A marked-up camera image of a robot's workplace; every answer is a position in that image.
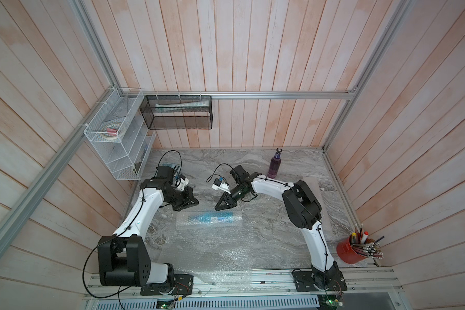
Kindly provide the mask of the blue bottle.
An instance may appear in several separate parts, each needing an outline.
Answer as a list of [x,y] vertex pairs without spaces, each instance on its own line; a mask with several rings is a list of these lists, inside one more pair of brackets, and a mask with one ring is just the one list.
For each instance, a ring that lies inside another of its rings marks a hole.
[[192,224],[216,224],[216,223],[235,223],[242,219],[241,215],[233,212],[226,213],[201,213],[194,214],[188,217],[188,221]]

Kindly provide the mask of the dark purple bottle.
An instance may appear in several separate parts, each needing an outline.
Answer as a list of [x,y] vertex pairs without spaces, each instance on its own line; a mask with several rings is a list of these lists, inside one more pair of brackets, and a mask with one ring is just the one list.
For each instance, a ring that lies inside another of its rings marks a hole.
[[276,178],[278,170],[280,168],[282,148],[277,148],[275,155],[272,157],[267,176],[269,178]]

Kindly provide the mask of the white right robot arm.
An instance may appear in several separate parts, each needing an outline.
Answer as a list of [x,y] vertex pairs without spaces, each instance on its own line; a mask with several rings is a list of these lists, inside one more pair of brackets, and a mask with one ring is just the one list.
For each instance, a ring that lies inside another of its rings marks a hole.
[[325,281],[337,277],[339,268],[329,252],[322,229],[322,206],[305,181],[281,182],[260,173],[249,174],[240,165],[233,168],[230,174],[236,187],[231,188],[221,176],[217,176],[212,183],[214,190],[223,192],[215,206],[216,211],[236,207],[248,194],[254,197],[263,194],[282,201],[288,218],[301,230],[306,241],[314,277]]

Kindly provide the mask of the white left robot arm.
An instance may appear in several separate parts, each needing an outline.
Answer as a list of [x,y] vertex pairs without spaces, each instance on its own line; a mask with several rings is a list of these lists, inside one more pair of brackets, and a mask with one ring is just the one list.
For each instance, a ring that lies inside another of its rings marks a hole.
[[188,183],[176,169],[159,166],[153,178],[140,184],[138,199],[121,226],[98,243],[101,285],[149,287],[159,293],[174,289],[173,266],[151,261],[145,236],[161,207],[182,211],[199,204]]

